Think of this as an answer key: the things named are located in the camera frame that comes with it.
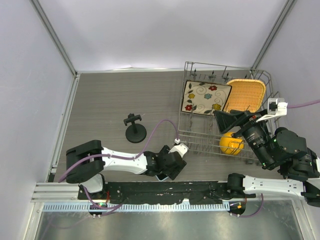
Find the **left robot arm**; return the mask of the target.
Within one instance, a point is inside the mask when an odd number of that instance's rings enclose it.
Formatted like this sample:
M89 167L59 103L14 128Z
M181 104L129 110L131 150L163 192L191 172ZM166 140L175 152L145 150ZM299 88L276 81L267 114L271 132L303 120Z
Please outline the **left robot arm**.
M100 200L107 192L103 171L156 177L160 182L175 180L187 165L183 157L188 150L177 141L173 147L163 146L158 153L133 154L114 151L103 147L100 140L91 140L66 151L66 172L60 181L83 185L93 198Z

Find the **black phone stand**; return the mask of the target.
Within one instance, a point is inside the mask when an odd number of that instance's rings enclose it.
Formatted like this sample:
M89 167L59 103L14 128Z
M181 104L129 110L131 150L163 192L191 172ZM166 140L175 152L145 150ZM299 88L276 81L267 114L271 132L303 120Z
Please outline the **black phone stand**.
M146 128L142 124L136 123L136 121L141 120L142 117L134 113L130 113L127 118L123 120L124 125L127 127L125 137L130 143L141 143L147 136Z

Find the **blue-cased smartphone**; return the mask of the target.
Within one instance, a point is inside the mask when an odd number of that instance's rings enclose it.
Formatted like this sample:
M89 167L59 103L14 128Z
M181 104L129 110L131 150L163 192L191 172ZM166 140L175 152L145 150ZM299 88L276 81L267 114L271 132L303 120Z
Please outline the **blue-cased smartphone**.
M169 178L167 175L165 175L163 173L157 174L155 177L159 182L163 182Z

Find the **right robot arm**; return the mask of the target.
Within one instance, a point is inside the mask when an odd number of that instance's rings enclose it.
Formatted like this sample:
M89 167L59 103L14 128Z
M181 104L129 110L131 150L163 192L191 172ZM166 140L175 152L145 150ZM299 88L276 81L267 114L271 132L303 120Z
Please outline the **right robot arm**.
M305 200L313 207L320 206L320 159L308 148L304 137L285 127L277 128L274 135L270 135L267 121L274 115L267 110L255 113L217 110L213 114L220 133L239 127L232 138L245 139L262 169L277 169L283 177L267 179L232 173L225 186L230 197L236 198L242 193L285 195Z

